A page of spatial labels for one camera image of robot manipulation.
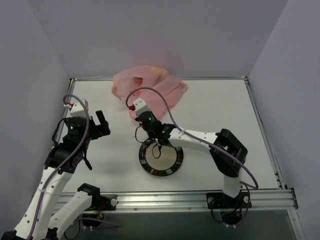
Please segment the pink plastic bag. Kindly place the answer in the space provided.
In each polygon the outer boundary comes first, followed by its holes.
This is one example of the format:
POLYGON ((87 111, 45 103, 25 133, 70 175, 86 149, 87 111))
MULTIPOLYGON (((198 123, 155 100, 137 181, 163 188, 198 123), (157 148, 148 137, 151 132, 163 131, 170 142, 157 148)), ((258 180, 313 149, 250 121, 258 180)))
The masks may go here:
POLYGON ((154 91, 142 89, 134 92, 135 89, 142 87, 149 87, 158 91, 164 97, 170 109, 175 107, 187 90, 186 83, 161 67, 139 65, 113 76, 111 92, 115 97, 125 102, 127 96, 132 93, 128 104, 132 105, 133 101, 138 98, 143 99, 158 120, 162 119, 168 110, 161 96, 154 91), (142 85, 136 84, 135 77, 143 78, 142 85))

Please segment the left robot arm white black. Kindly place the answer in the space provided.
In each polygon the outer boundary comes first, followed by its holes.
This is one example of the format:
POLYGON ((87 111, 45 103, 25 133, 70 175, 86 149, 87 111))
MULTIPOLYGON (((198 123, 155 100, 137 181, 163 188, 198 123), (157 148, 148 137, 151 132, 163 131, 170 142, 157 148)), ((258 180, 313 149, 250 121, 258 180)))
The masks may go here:
POLYGON ((111 131, 101 110, 96 111, 99 124, 76 114, 63 118, 67 134, 61 143, 56 143, 44 163, 41 181, 27 211, 3 240, 59 240, 67 228, 86 210, 100 211, 108 199, 101 195, 100 188, 83 183, 75 195, 58 212, 54 212, 59 197, 71 179, 78 164, 87 159, 90 141, 108 136, 111 131))

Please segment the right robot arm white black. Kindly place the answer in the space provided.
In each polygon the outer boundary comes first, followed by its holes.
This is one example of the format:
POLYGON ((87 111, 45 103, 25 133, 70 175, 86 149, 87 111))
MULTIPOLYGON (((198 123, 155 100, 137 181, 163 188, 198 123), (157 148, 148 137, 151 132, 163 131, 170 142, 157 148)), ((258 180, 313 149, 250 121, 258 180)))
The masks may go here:
POLYGON ((240 201, 241 168, 248 154, 247 148, 228 129, 219 132, 186 130, 174 124, 162 123, 150 111, 136 115, 148 137, 160 146, 181 147, 211 155, 217 169, 223 174, 222 200, 227 206, 240 201))

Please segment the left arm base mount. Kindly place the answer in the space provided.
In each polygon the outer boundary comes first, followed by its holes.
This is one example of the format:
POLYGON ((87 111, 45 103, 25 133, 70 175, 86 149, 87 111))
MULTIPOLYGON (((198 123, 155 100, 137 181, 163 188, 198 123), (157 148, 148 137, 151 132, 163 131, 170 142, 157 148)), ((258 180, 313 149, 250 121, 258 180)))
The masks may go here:
POLYGON ((103 211, 115 211, 118 204, 116 194, 107 194, 100 196, 93 196, 91 204, 85 209, 85 212, 103 212, 103 211))

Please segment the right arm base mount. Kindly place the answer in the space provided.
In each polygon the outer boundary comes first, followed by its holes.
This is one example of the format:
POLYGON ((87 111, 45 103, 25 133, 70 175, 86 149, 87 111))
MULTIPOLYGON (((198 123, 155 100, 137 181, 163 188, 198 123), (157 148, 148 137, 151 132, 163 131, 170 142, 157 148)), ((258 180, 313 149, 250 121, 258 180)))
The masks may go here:
POLYGON ((232 198, 221 191, 206 193, 207 207, 213 210, 224 209, 245 209, 251 208, 252 203, 249 200, 249 193, 247 191, 240 191, 240 193, 232 198))

